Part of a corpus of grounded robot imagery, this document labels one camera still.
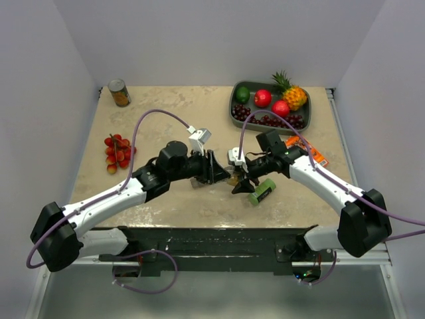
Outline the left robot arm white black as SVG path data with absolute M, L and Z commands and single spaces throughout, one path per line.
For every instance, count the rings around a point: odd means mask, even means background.
M 86 254 L 88 242 L 83 237 L 91 229 L 121 211 L 163 195 L 172 182 L 195 179 L 213 185 L 229 177 L 212 150 L 190 152 L 183 142 L 172 141 L 118 185 L 79 203 L 45 205 L 30 239 L 42 263 L 49 271 L 58 272 Z

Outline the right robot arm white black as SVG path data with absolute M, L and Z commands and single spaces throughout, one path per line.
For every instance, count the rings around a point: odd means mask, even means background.
M 311 226 L 297 240 L 296 254 L 311 261 L 324 249 L 343 249 L 361 257 L 392 234 L 383 195 L 375 189 L 364 191 L 321 167 L 299 146 L 287 147 L 277 131 L 258 134 L 263 155 L 247 159 L 240 147 L 228 151 L 229 164 L 240 175 L 233 193 L 252 193 L 252 182 L 269 173 L 280 173 L 314 192 L 339 216 L 334 227 Z

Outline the amber pill bottle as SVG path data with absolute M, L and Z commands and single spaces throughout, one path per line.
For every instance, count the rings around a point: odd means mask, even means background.
M 226 183 L 234 187 L 239 183 L 240 176 L 240 172 L 234 171 L 230 174 L 230 177 L 227 179 Z

